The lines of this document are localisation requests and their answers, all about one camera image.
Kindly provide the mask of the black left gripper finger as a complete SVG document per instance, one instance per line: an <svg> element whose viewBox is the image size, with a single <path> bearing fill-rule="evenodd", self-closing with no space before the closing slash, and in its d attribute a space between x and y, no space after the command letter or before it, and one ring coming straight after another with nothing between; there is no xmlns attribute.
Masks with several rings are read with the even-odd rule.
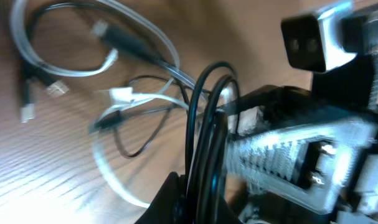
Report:
<svg viewBox="0 0 378 224"><path fill-rule="evenodd" d="M185 175L171 172L147 210L135 224L187 223L187 200L184 193Z"/></svg>

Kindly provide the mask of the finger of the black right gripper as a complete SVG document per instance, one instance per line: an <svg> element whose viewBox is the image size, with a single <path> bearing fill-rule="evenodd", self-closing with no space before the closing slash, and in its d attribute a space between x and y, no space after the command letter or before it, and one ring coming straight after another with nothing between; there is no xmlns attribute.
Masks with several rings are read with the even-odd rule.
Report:
<svg viewBox="0 0 378 224"><path fill-rule="evenodd" d="M247 137L270 130L274 125L295 116L301 99L310 91L295 86L265 85L237 100L224 103L219 109L232 118L239 137Z"/></svg>

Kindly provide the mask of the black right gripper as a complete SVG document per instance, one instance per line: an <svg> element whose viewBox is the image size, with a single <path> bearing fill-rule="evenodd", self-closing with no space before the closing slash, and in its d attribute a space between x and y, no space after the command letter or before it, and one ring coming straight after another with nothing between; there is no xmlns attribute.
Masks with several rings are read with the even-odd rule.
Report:
<svg viewBox="0 0 378 224"><path fill-rule="evenodd" d="M311 223L372 223L378 208L378 55L313 73L315 124L234 141L226 169L310 211ZM299 173L309 150L309 187Z"/></svg>

